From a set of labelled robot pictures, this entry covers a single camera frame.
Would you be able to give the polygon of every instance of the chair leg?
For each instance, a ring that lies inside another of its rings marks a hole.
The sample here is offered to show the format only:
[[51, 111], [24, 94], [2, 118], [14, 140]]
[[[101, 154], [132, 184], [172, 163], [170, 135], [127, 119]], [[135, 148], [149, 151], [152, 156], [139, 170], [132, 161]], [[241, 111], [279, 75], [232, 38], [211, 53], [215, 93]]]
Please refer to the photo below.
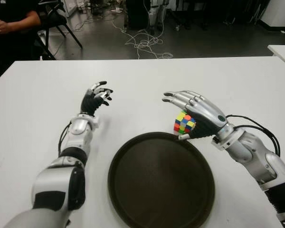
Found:
[[59, 26], [56, 26], [56, 28], [58, 29], [58, 31], [64, 36], [66, 37], [66, 35], [63, 33], [63, 31], [59, 28]]
[[66, 29], [68, 30], [68, 32], [71, 34], [71, 36], [74, 38], [74, 40], [76, 40], [77, 44], [82, 48], [81, 43], [79, 42], [79, 40], [76, 38], [76, 36], [74, 35], [74, 33], [70, 30], [70, 28], [67, 25], [64, 25], [64, 27], [66, 27]]
[[45, 50], [45, 52], [51, 57], [51, 59], [56, 60], [55, 57], [52, 55], [52, 53], [49, 51], [49, 49], [44, 45], [44, 43], [42, 42], [42, 40], [40, 39], [40, 37], [38, 36], [38, 34], [36, 34], [36, 40], [37, 40], [38, 43], [41, 45], [41, 47], [43, 48], [43, 50]]
[[181, 25], [180, 19], [175, 15], [174, 11], [171, 9], [167, 9], [167, 12], [170, 13], [170, 15], [173, 17], [174, 21], [176, 22], [177, 26]]
[[46, 29], [46, 47], [48, 49], [49, 29]]

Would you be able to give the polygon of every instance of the robot forearm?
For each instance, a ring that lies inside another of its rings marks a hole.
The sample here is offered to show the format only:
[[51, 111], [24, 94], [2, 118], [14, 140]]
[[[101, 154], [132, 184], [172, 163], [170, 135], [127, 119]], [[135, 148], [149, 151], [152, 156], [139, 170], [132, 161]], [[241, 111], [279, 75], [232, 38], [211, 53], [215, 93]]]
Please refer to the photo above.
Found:
[[69, 216], [85, 201], [85, 165], [90, 154], [92, 130], [97, 128], [94, 112], [111, 100], [112, 90], [93, 85], [86, 93], [81, 112], [76, 115], [66, 132], [63, 150], [38, 176], [33, 185], [33, 209], [13, 218], [6, 228], [65, 228]]
[[285, 227], [285, 164], [255, 135], [227, 124], [212, 143], [241, 163], [265, 192]]
[[212, 143], [245, 166], [275, 207], [277, 217], [285, 227], [285, 164], [280, 157], [268, 150], [258, 137], [239, 126], [235, 128], [222, 111], [203, 96], [188, 90], [164, 94], [164, 102], [185, 110], [197, 122], [190, 133], [179, 136], [179, 139], [215, 135]]

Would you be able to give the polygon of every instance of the colorful cube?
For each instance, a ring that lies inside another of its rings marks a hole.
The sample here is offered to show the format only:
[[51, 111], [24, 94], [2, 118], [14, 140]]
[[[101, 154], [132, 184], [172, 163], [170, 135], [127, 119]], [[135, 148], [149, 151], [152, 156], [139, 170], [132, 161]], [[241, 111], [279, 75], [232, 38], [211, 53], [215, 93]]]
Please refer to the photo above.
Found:
[[175, 119], [174, 131], [176, 134], [189, 133], [195, 127], [195, 120], [185, 111], [182, 111]]

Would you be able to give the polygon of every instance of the chair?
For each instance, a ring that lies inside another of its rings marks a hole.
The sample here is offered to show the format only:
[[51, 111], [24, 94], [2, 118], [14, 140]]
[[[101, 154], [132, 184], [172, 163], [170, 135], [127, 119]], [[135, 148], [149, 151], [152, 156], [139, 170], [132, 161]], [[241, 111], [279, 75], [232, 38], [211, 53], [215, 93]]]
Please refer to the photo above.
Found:
[[38, 31], [45, 30], [46, 31], [46, 43], [42, 42], [40, 37], [37, 35], [36, 40], [40, 43], [40, 45], [43, 47], [43, 49], [47, 52], [48, 55], [51, 56], [52, 59], [55, 59], [54, 56], [50, 53], [48, 49], [48, 42], [49, 42], [49, 29], [56, 27], [58, 31], [64, 36], [65, 34], [63, 31], [59, 28], [59, 26], [64, 26], [68, 32], [71, 34], [71, 36], [74, 38], [74, 40], [77, 42], [77, 44], [81, 47], [81, 43], [77, 39], [77, 37], [74, 35], [72, 30], [67, 25], [67, 19], [58, 13], [58, 10], [62, 10], [65, 12], [65, 9], [63, 8], [63, 3], [61, 0], [41, 0], [38, 3], [37, 11], [38, 15], [41, 20], [41, 26], [38, 27]]

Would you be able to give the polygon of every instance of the black sleeve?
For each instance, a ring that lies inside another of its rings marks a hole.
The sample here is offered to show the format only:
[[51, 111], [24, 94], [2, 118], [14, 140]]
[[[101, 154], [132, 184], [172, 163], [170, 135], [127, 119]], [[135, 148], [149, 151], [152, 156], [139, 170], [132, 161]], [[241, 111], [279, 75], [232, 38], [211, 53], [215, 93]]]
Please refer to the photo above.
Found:
[[24, 14], [27, 14], [28, 12], [32, 11], [32, 10], [36, 10], [37, 8], [37, 4], [39, 3], [39, 1], [37, 0], [19, 0], [19, 2], [21, 2], [21, 10]]

